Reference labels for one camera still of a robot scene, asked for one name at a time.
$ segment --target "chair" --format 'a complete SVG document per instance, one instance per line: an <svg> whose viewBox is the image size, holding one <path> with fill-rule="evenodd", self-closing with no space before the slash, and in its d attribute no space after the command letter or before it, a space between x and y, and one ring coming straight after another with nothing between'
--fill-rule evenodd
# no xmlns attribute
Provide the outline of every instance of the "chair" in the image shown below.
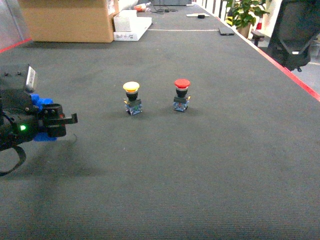
<svg viewBox="0 0 320 240"><path fill-rule="evenodd" d="M254 44L264 37L252 31ZM310 44L320 33L320 0L283 0L266 54L283 67L301 72L310 62Z"/></svg>

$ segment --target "red button cap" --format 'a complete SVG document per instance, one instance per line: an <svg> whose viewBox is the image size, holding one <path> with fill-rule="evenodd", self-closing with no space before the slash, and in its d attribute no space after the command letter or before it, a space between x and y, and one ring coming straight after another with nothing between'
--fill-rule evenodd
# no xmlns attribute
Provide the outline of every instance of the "red button cap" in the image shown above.
<svg viewBox="0 0 320 240"><path fill-rule="evenodd" d="M174 82L174 85L179 89L186 89L187 87L190 86L190 84L191 84L190 81L184 78L177 79Z"/></svg>

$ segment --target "green light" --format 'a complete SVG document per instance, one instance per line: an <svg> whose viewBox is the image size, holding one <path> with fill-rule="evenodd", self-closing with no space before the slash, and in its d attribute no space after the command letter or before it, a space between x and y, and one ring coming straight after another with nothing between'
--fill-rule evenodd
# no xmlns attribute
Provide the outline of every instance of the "green light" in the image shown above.
<svg viewBox="0 0 320 240"><path fill-rule="evenodd" d="M20 126L20 130L21 130L21 131L24 131L24 130L26 130L26 129L27 129L27 127L26 127L25 125L21 125L21 126Z"/></svg>

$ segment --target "cardboard box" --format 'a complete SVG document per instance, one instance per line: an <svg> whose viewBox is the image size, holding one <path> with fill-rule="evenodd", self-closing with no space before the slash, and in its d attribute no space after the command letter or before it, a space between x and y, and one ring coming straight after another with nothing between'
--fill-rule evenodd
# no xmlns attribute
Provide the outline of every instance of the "cardboard box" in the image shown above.
<svg viewBox="0 0 320 240"><path fill-rule="evenodd" d="M114 32L115 41L138 41L152 23L151 17L137 17L133 31Z"/></svg>
<svg viewBox="0 0 320 240"><path fill-rule="evenodd" d="M137 10L122 10L113 18L116 32L131 32L137 26Z"/></svg>
<svg viewBox="0 0 320 240"><path fill-rule="evenodd" d="M37 42L110 43L118 0L18 0Z"/></svg>

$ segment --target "red edge strip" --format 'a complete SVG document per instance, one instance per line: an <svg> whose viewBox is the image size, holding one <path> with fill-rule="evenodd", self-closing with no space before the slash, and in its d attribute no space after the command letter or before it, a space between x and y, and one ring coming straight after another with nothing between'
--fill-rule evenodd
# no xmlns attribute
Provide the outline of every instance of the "red edge strip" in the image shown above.
<svg viewBox="0 0 320 240"><path fill-rule="evenodd" d="M221 23L227 24L219 17L215 17L218 19ZM311 87L309 87L307 84L305 84L301 79L299 79L296 75L294 75L288 68L281 66L279 63L277 63L275 60L273 60L268 54L266 54L264 51L262 51L260 48L258 48L256 45L254 45L251 41L244 38L240 33L236 31L236 34L240 36L243 40L245 40L249 45L251 45L258 53L260 53L262 56L264 56L270 63L272 63L274 66L276 66L281 72L283 72L285 75L287 75L292 81L294 81L296 84L298 84L303 90L305 90L308 94L310 94L312 97L317 99L320 102L320 94L317 93L315 90L313 90Z"/></svg>
<svg viewBox="0 0 320 240"><path fill-rule="evenodd" d="M5 52L5 51L7 51L7 50L9 50L9 49L13 49L13 48L15 48L15 47L17 47L17 46L19 46L19 45L21 45L21 44L24 44L24 43L26 43L26 42L29 42L29 41L31 41L31 40L32 40L31 38L28 38L28 39L25 39L25 40L23 40L23 41L17 42L16 44L13 44L13 45L11 45L11 46L8 46L8 47L6 47L6 48L0 49L0 54L3 53L3 52Z"/></svg>

